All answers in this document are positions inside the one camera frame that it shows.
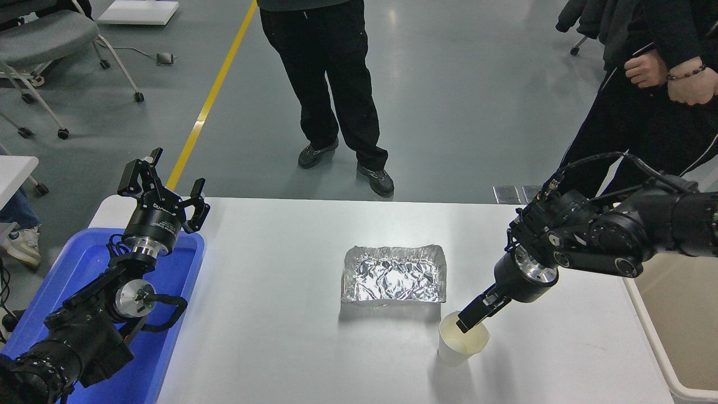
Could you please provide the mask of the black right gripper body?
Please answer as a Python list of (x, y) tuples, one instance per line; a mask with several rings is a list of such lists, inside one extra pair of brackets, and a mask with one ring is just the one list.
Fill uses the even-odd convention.
[(548, 291), (548, 269), (526, 250), (512, 250), (493, 269), (496, 293), (513, 301), (530, 304)]

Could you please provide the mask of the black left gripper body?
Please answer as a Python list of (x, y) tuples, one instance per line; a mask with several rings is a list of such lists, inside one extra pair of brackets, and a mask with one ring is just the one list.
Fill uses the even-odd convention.
[(145, 237), (157, 241), (166, 249), (172, 249), (184, 221), (185, 215), (179, 210), (166, 210), (161, 205), (146, 204), (139, 200), (122, 240), (126, 245), (130, 245), (132, 240)]

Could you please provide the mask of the person's hand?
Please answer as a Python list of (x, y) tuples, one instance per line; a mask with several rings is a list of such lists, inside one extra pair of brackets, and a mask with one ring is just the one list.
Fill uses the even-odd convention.
[(716, 95), (717, 74), (708, 67), (690, 77), (669, 80), (668, 94), (673, 102), (698, 105), (710, 102)]
[(631, 84), (639, 89), (659, 87), (667, 82), (668, 69), (656, 49), (632, 57), (624, 69)]

